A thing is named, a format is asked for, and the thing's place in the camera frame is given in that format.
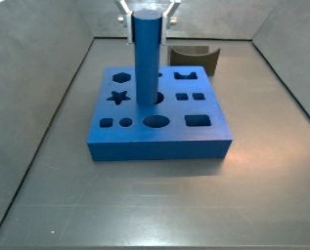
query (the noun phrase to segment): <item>arch-shaped hole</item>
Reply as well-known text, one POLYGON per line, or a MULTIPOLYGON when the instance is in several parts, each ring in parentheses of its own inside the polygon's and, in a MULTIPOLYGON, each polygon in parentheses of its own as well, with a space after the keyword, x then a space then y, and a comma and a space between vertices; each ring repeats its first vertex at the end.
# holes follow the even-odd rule
POLYGON ((180 74, 180 73, 175 72, 175 78, 178 80, 196 80, 198 75, 195 72, 191 72, 190 74, 180 74))

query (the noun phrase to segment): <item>blue cylinder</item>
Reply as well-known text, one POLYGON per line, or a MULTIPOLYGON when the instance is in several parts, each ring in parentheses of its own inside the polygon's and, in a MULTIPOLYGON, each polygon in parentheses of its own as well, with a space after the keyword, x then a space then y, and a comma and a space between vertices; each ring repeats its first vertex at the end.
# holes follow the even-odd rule
POLYGON ((157 11, 141 10, 132 14, 136 100, 141 105, 157 103, 161 21, 157 11))

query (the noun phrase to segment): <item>circular hole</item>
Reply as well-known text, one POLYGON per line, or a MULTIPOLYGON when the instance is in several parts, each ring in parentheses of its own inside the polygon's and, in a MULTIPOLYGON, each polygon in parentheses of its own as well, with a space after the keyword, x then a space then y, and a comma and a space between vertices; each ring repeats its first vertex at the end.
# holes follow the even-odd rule
POLYGON ((151 128, 163 128, 169 125, 171 119, 164 115, 151 115, 144 120, 143 123, 151 128))
POLYGON ((121 125, 123 127, 128 127, 128 126, 131 126, 131 124, 132 124, 132 120, 131 120, 129 118, 121 119, 120 125, 121 125))
POLYGON ((156 104, 159 104, 163 100, 164 100, 164 95, 159 92, 156 104))

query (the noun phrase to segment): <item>star-shaped hole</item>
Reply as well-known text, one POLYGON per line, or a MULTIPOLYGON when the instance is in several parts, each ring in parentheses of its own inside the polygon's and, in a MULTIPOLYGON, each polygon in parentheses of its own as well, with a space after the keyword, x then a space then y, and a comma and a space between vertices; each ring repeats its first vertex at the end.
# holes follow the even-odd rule
POLYGON ((123 101, 128 101, 128 100, 129 100, 128 91, 123 91, 123 92, 113 91, 112 97, 108 99, 108 101, 115 101, 116 105, 120 105, 123 101))

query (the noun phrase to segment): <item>hexagon-shaped hole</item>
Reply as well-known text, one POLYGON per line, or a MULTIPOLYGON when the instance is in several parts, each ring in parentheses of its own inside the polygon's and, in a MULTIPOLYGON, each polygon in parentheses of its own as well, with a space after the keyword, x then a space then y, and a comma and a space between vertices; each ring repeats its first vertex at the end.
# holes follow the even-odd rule
POLYGON ((125 83, 131 81, 131 75, 127 73, 119 73, 113 75, 113 81, 119 83, 125 83))

